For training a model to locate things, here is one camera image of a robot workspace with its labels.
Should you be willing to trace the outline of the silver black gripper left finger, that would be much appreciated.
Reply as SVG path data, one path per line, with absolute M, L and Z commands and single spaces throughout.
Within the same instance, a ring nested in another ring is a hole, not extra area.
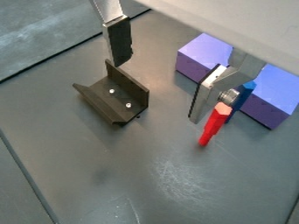
M 133 54 L 129 17 L 122 12 L 118 0 L 89 0 L 89 3 L 102 21 L 110 60 L 113 66 L 118 67 Z

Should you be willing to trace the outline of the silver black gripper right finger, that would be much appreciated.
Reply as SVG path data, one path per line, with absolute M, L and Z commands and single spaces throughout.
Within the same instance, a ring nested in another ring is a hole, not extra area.
M 192 123 L 200 121 L 219 102 L 228 106 L 233 104 L 239 97 L 235 88 L 257 77 L 265 64 L 261 59 L 232 48 L 228 67 L 216 65 L 197 84 L 188 113 Z

